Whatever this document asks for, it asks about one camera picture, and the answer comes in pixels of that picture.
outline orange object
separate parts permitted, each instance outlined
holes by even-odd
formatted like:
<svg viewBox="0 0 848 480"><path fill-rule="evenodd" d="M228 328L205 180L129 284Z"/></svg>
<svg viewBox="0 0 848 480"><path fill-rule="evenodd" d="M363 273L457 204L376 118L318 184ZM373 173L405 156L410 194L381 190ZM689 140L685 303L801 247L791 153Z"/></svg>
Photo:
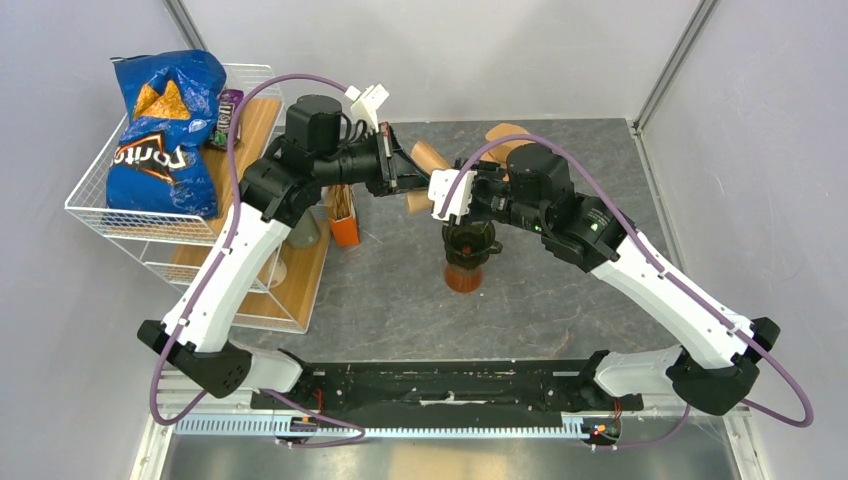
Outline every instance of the orange object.
<svg viewBox="0 0 848 480"><path fill-rule="evenodd" d="M423 170L427 175L431 175L433 170L442 170L450 168L448 162L439 155L430 144L418 142L412 147L409 153L412 161L418 165L418 168ZM407 213L418 213L424 210L431 210L433 201L427 198L427 191L409 192L406 194L406 211Z"/></svg>
<svg viewBox="0 0 848 480"><path fill-rule="evenodd" d="M341 220L333 220L331 218L330 230L333 231L333 238L336 239L336 245L340 247L359 245L359 223L356 221L355 215Z"/></svg>
<svg viewBox="0 0 848 480"><path fill-rule="evenodd" d="M474 270L466 270L462 267L448 264L445 267L445 283L454 292L470 293L477 290L477 287L483 283L483 269L480 267Z"/></svg>
<svg viewBox="0 0 848 480"><path fill-rule="evenodd" d="M330 188L324 200L327 219L336 245L352 247L359 245L359 222L356 219L353 192L349 185L338 185Z"/></svg>
<svg viewBox="0 0 848 480"><path fill-rule="evenodd" d="M518 125L501 123L486 132L486 141L491 142L492 140L496 140L507 135L515 135L517 133L526 134L528 132L527 130L519 127ZM527 145L528 143L532 142L528 140L513 140L511 142L506 142L489 150L489 157L502 165L506 165L506 157L509 156L509 152L515 150L516 148L522 145Z"/></svg>

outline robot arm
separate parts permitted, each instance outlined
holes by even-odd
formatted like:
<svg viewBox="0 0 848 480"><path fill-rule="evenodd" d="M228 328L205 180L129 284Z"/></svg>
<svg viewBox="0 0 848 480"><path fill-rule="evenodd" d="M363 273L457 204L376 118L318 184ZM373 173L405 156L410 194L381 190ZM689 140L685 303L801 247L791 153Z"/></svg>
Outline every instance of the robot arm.
<svg viewBox="0 0 848 480"><path fill-rule="evenodd" d="M462 179L449 214L442 217L435 212L441 210L459 172L436 170L430 178L412 161L391 127L376 118L383 93L380 88L364 94L349 91L357 98L354 118L365 121L370 134L341 143L343 115L338 101L309 95L288 109L286 133L247 169L239 184L243 203L235 227L238 236L224 252L212 281L200 285L203 273L220 257L222 239L164 322L142 324L138 336L144 343L161 352L176 326L183 324L168 361L214 396L224 397L245 386L291 390L303 365L282 352L249 352L232 345L227 340L229 327L263 263L306 209L318 202L321 188L364 183L375 196L427 190L435 202L433 216L451 224L493 220L539 234L554 256L628 295L680 340L681 345L658 352L596 353L589 362L591 371L581 372L581 378L606 394L675 393L716 415L747 395L758 375L759 356L702 306L663 281L663 274L657 276L603 202L574 191L565 159L542 145L528 144L510 153L505 169L481 164ZM231 223L232 211L225 229L233 228ZM648 248L666 273L682 279L728 315L736 328L771 348L779 334L773 322L751 321L731 312L656 249ZM190 318L180 318L181 304L200 288Z"/></svg>
<svg viewBox="0 0 848 480"><path fill-rule="evenodd" d="M766 350L779 335L777 325L768 318L750 320L716 301L638 232L663 267L658 274L599 198L574 191L566 159L533 143L513 150L506 168L481 163L458 183L442 216L447 191L458 174L434 173L429 191L435 202L433 217L459 224L493 220L539 234L554 256L630 297L681 342L657 352L605 352L594 381L606 393L676 394L715 415L726 413L748 394L759 374L759 355L665 276L673 274Z"/></svg>
<svg viewBox="0 0 848 480"><path fill-rule="evenodd" d="M363 120L370 134L340 144L341 104L320 95L301 97L286 112L286 133L251 164L239 183L238 225L233 225L231 207L221 235L177 305L162 322L147 320L139 328L138 338L161 354L182 324L168 362L217 398L240 387L287 392L300 377L302 367L289 355L239 348L229 342L228 333L268 256L306 209L320 200L321 188L365 183L375 196L427 188L429 176L406 155L391 127L377 122L376 108L385 99L385 90L378 85L361 94L348 93L357 98L354 121ZM223 248L233 228L235 240ZM204 284L202 279L216 262L214 274ZM182 318L195 293L194 308Z"/></svg>

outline white bracket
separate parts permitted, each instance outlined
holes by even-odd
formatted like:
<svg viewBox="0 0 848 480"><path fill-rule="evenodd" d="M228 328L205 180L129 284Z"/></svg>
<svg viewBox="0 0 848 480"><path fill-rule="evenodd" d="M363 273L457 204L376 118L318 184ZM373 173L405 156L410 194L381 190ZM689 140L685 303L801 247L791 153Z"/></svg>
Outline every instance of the white bracket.
<svg viewBox="0 0 848 480"><path fill-rule="evenodd" d="M353 121L365 120L368 127L377 132L377 125L380 123L377 118L377 109L380 105L389 98L389 92L383 88L383 85L371 85L365 89L365 92L360 92L354 86L348 87L345 92L345 97L349 98L353 105L350 106L350 113L353 116Z"/></svg>
<svg viewBox="0 0 848 480"><path fill-rule="evenodd" d="M665 371L674 365L681 352L680 345L653 352L610 352L598 364L595 383L613 397L631 393L677 395Z"/></svg>
<svg viewBox="0 0 848 480"><path fill-rule="evenodd" d="M471 204L471 188L474 185L474 177L477 172L470 171L465 174L456 191L453 192L450 205L445 215L440 215L442 208L445 205L445 199L448 196L448 190L453 185L454 180L459 175L459 170L433 170L430 174L430 188L427 190L427 198L433 201L433 218L447 222L451 215L456 215L457 219L468 213L468 206Z"/></svg>

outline wooden shelf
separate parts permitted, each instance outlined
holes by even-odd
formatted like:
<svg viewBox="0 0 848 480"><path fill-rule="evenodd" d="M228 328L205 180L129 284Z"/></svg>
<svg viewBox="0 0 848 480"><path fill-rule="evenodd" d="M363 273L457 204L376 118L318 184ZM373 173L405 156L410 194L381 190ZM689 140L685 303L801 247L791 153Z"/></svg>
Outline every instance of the wooden shelf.
<svg viewBox="0 0 848 480"><path fill-rule="evenodd" d="M239 177L263 153L262 150L265 148L268 135L274 128L281 106L282 103L279 100L267 98L251 100L247 105L242 120L242 141L235 150ZM202 153L209 175L217 187L218 208L221 216L208 220L208 224L218 235L226 221L227 211L233 203L227 156L226 152L214 149L204 149ZM270 289L270 294L248 293L239 308L239 313L248 317L239 316L237 324L282 328L285 325L291 325L291 320L294 320L300 325L302 331L306 331L330 242L329 223L318 221L318 226L321 230L321 238L315 245L296 250L283 244L280 256L286 264L285 280ZM210 250L211 247L179 245L174 251L171 263L199 267L209 255Z"/></svg>
<svg viewBox="0 0 848 480"><path fill-rule="evenodd" d="M285 280L270 289L270 294L248 293L238 313L257 317L291 318L304 330L306 329L309 317L312 315L321 270L324 268L324 259L327 256L327 247L330 244L329 222L326 220L316 220L316 222L321 230L321 238L311 247L303 249L294 249L284 243L280 256L286 264ZM209 255L210 250L211 247L180 245L174 252L171 263L199 267ZM254 326L269 325L267 320L253 323L250 319L244 318L238 323Z"/></svg>

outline white plastic part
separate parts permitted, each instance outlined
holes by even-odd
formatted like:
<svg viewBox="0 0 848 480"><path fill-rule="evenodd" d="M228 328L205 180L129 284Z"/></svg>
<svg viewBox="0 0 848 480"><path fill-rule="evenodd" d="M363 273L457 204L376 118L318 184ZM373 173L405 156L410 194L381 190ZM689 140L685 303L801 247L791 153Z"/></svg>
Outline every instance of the white plastic part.
<svg viewBox="0 0 848 480"><path fill-rule="evenodd" d="M294 387L303 372L297 361L278 350L262 350L242 344L236 346L252 354L250 371L241 384L242 388L268 388L286 393Z"/></svg>
<svg viewBox="0 0 848 480"><path fill-rule="evenodd" d="M753 334L751 321L747 317L731 311L708 295L660 255L641 232L638 235L651 254L663 265L666 273L674 274L716 310L723 313L736 325L736 328L749 336ZM734 355L745 352L748 348L745 342L729 333L715 317L695 303L664 275L660 275L647 262L633 240L626 238L616 252L620 255L618 261L605 262L591 273L623 292L651 314L680 340L698 365L706 369L729 367L733 365L731 358Z"/></svg>
<svg viewBox="0 0 848 480"><path fill-rule="evenodd" d="M292 428L296 419L304 417L292 410L273 413L245 411L226 413L191 413L174 427L177 435L261 436L261 437L352 437L359 432L347 428L322 425L317 431ZM460 428L366 428L368 438L422 438L422 439L479 439L479 438L548 438L587 439L583 433L583 417L563 413L562 426L550 427L460 427Z"/></svg>
<svg viewBox="0 0 848 480"><path fill-rule="evenodd" d="M595 371L595 383L613 397L676 395L665 374L680 357L680 345L643 353L610 352Z"/></svg>
<svg viewBox="0 0 848 480"><path fill-rule="evenodd" d="M224 252L224 259L200 294L188 319L183 319L183 323L188 320L188 324L177 339L179 343L185 345L191 342L196 346L195 351L202 353L219 352L227 342L227 335L239 305L265 261L291 231L291 228L281 222L263 222L261 216L262 212L259 210L246 204L241 205L238 234L230 248ZM197 289L218 253L222 251L221 247L226 232L232 228L232 221L231 206L224 229L203 266L180 301L165 315L163 321L167 334L173 333L180 323L186 302Z"/></svg>
<svg viewBox="0 0 848 480"><path fill-rule="evenodd" d="M353 101L353 105L350 106L353 121L365 120L372 131L378 131L377 109L389 98L389 92L383 88L383 85L371 85L364 92L351 86L348 87L345 96Z"/></svg>
<svg viewBox="0 0 848 480"><path fill-rule="evenodd" d="M433 201L433 218L446 222L451 215L456 215L457 220L468 213L471 204L471 188L474 185L474 177L477 172L470 171L465 174L456 191L453 193L450 205L445 215L440 215L448 196L448 190L453 185L454 179L459 175L459 170L433 170L430 174L430 188L427 190L427 198Z"/></svg>

